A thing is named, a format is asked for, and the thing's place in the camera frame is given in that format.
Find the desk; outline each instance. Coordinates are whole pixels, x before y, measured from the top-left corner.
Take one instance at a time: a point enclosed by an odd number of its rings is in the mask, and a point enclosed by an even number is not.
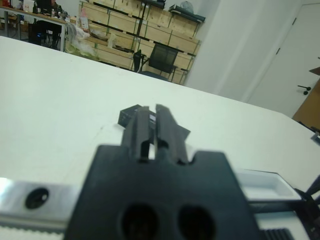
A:
[[[66,36],[66,24],[67,22],[58,18],[50,17],[44,14],[37,14],[32,12],[26,12],[23,10],[18,10],[15,8],[7,7],[7,6],[0,6],[0,10],[4,11],[4,26],[5,26],[5,34],[7,37],[9,37],[9,28],[8,28],[8,13],[17,14],[17,26],[18,26],[18,36],[19,39],[21,39],[21,31],[20,31],[20,16],[31,16],[35,19],[46,21],[52,24],[57,24],[61,26],[61,45],[60,45],[60,51],[63,52],[65,49],[65,36]]]
[[[13,50],[32,56],[17,58]],[[119,112],[135,104],[169,107],[191,131],[189,158],[198,150],[221,151],[234,169],[277,172],[304,191],[319,174],[313,133],[281,113],[6,37],[0,53],[6,59],[0,64],[1,177],[81,185],[96,147],[120,144]],[[294,213],[257,219],[308,239]]]

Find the chair backrest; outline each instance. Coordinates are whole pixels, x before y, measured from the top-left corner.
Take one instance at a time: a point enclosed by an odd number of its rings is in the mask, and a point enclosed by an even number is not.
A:
[[[177,54],[178,51],[171,47],[155,44],[149,59],[149,66],[170,74],[174,69]]]

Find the shelving unit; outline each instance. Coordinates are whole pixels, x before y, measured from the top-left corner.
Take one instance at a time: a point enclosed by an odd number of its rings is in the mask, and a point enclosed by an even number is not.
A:
[[[198,23],[156,7],[149,0],[90,0],[81,2],[79,12],[88,18],[89,28],[105,33],[109,39],[116,36],[116,47],[107,47],[108,41],[90,37],[86,43],[95,48],[101,62],[132,71],[133,53],[141,49],[147,57],[155,44],[178,50],[177,67],[170,81],[183,84],[192,68],[201,43],[196,35]],[[168,73],[144,66],[143,70],[168,77]]]

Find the black plastic mount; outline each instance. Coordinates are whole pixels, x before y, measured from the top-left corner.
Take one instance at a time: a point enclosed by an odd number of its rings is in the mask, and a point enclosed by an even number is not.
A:
[[[65,240],[265,239],[223,153],[189,162],[175,119],[157,105],[149,159],[148,124],[141,107],[121,146],[98,147]]]

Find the screw hole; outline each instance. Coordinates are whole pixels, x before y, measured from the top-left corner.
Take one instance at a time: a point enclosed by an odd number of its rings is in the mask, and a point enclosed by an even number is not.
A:
[[[207,211],[201,207],[183,207],[178,216],[178,226],[186,240],[214,239],[214,222]]]
[[[127,240],[152,240],[158,230],[157,215],[148,205],[133,205],[124,213],[122,229]]]
[[[40,208],[49,198],[49,191],[45,188],[37,188],[29,193],[25,200],[27,209]]]

